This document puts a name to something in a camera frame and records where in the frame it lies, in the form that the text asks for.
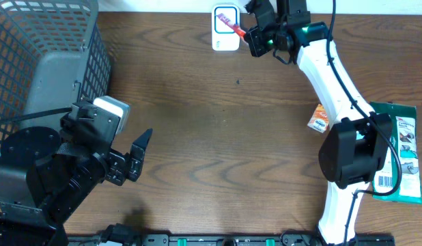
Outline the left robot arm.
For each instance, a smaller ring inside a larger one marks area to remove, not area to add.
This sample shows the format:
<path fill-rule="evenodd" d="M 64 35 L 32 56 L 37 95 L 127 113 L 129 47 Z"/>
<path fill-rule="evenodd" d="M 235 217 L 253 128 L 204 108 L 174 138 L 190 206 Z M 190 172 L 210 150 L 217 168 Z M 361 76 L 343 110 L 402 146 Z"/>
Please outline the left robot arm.
<path fill-rule="evenodd" d="M 137 181 L 153 130 L 122 154 L 121 117 L 94 102 L 54 110 L 60 129 L 32 126 L 0 147 L 0 245 L 68 245 L 64 224 L 94 187 Z"/>

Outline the green white wipes packet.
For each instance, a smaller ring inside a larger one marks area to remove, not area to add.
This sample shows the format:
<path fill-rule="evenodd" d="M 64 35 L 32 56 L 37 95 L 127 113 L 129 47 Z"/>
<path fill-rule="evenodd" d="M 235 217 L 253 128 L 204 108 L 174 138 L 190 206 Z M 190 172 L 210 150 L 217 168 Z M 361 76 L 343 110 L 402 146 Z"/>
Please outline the green white wipes packet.
<path fill-rule="evenodd" d="M 392 119 L 391 143 L 397 151 L 402 171 L 399 189 L 389 196 L 375 196 L 377 200 L 422 204 L 419 158 L 417 153 L 417 110 L 415 107 L 387 102 L 372 102 L 376 113 L 387 113 Z M 384 167 L 376 172 L 372 185 L 379 193 L 390 191 L 397 180 L 397 165 L 387 150 Z"/>

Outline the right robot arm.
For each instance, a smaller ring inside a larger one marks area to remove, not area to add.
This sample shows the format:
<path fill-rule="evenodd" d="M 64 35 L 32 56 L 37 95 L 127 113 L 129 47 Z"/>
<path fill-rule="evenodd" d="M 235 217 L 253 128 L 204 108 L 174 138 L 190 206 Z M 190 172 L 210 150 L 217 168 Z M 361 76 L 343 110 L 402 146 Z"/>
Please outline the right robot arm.
<path fill-rule="evenodd" d="M 328 181 L 317 243 L 356 245 L 356 214 L 365 194 L 393 195 L 402 179 L 387 191 L 370 189 L 376 173 L 391 153 L 399 157 L 390 137 L 392 119 L 377 113 L 362 97 L 337 52 L 333 24 L 312 22 L 305 1 L 251 0 L 245 6 L 256 20 L 243 36 L 254 57 L 268 52 L 285 65 L 295 64 L 312 84 L 329 121 L 329 132 L 318 153 Z"/>

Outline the red snack stick sachet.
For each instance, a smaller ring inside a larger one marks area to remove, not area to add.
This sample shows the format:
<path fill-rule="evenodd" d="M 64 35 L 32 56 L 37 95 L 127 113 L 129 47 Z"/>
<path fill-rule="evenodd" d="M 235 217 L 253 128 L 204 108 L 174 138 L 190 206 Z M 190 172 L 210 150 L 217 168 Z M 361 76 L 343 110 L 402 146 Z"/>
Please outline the red snack stick sachet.
<path fill-rule="evenodd" d="M 223 13 L 216 16 L 220 21 L 222 21 L 226 26 L 228 26 L 234 33 L 236 33 L 241 39 L 244 39 L 246 31 L 244 31 L 239 25 L 233 23 L 226 15 Z"/>

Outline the orange small carton box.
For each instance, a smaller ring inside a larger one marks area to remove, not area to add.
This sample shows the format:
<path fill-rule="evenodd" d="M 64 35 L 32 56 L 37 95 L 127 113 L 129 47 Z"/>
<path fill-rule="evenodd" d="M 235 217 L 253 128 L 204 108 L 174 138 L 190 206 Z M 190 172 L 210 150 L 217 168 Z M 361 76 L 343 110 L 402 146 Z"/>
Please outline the orange small carton box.
<path fill-rule="evenodd" d="M 324 133 L 328 129 L 329 120 L 326 110 L 322 104 L 317 105 L 311 119 L 307 123 L 307 126 L 319 133 Z"/>

